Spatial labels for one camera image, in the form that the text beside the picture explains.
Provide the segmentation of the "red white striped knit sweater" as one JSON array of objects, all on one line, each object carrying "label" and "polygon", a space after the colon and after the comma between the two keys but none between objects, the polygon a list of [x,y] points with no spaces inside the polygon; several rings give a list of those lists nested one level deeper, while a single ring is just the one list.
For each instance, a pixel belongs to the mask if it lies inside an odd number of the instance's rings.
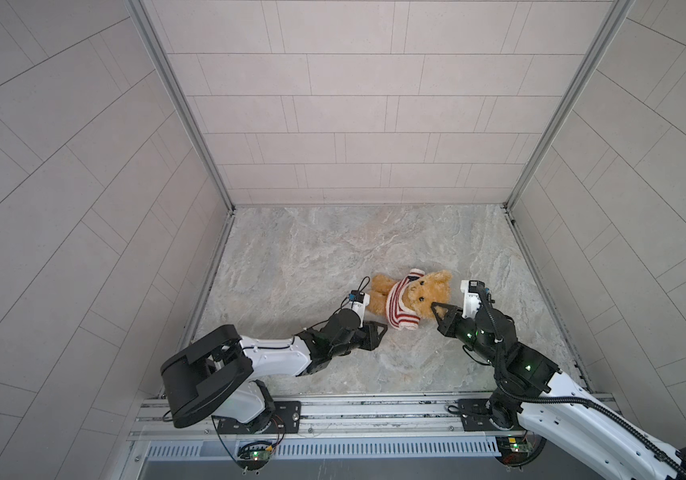
[{"label": "red white striped knit sweater", "polygon": [[418,329],[420,317],[405,305],[403,295],[412,283],[421,280],[424,276],[423,270],[412,269],[402,280],[391,287],[386,297],[385,317],[389,325],[396,330]]}]

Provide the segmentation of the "tan plush teddy bear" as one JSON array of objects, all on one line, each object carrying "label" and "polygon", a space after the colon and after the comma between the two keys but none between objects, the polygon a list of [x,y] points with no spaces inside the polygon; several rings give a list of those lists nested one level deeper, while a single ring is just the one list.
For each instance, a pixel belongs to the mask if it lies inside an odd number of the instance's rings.
[{"label": "tan plush teddy bear", "polygon": [[[369,292],[370,301],[366,310],[386,319],[386,297],[391,290],[391,287],[400,280],[393,279],[383,274],[375,275],[371,281],[371,289]],[[425,276],[421,280],[412,283],[407,288],[407,291],[403,295],[403,301],[408,308],[419,315],[420,321],[423,319],[430,319],[433,317],[431,311],[431,304],[433,302],[449,302],[451,296],[451,280],[452,273],[448,270],[425,273]]]}]

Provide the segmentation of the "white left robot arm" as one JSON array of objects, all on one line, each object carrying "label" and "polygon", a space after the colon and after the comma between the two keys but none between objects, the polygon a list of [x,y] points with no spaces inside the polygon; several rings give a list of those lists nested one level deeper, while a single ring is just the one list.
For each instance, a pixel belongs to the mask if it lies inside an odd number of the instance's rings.
[{"label": "white left robot arm", "polygon": [[388,331],[350,308],[321,325],[287,339],[265,340],[242,336],[225,324],[171,356],[160,374],[173,425],[187,428],[215,416],[261,429],[275,411],[264,377],[313,375],[336,357],[377,349]]}]

